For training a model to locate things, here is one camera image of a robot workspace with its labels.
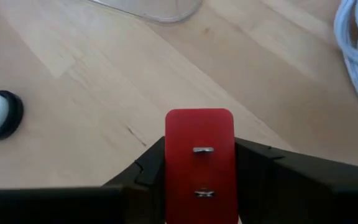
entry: wood grain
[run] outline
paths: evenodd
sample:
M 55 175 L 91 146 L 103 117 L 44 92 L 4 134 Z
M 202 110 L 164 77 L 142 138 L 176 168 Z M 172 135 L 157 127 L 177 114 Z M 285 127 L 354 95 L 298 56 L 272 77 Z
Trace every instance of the wood grain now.
M 236 136 L 358 165 L 358 99 L 338 0 L 205 0 L 158 24 L 85 0 L 0 0 L 0 89 L 25 117 L 1 187 L 101 185 L 174 108 L 227 108 Z

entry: metal prong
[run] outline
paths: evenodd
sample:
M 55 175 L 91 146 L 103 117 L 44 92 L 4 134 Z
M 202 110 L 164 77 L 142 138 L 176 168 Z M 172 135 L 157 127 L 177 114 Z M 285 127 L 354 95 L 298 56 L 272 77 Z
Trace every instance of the metal prong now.
M 194 192 L 196 197 L 214 197 L 215 191 L 213 190 L 196 190 Z
M 199 152 L 213 152 L 214 148 L 212 147 L 194 147 L 193 152 L 199 153 Z

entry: red object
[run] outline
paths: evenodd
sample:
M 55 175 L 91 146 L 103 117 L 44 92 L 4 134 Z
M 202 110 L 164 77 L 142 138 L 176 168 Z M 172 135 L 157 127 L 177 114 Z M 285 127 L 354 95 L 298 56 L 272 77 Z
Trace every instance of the red object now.
M 225 109 L 172 110 L 165 118 L 168 224 L 237 224 L 234 125 Z M 194 153 L 194 147 L 213 152 Z M 208 189 L 214 197 L 197 197 Z

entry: transparent base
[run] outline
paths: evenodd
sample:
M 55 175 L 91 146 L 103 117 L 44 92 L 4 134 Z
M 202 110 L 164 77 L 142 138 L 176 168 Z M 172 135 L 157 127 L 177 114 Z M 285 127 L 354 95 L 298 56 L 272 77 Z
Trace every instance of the transparent base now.
M 177 22 L 192 15 L 201 0 L 90 0 L 158 22 Z

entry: wooden floor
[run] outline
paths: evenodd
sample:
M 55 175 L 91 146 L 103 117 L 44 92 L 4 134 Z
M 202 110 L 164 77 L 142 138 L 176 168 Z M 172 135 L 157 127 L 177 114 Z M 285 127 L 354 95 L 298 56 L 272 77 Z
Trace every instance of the wooden floor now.
M 85 0 L 0 0 L 0 89 L 25 103 L 0 187 L 101 185 L 174 108 L 227 108 L 236 136 L 358 165 L 339 0 L 204 0 L 158 24 Z

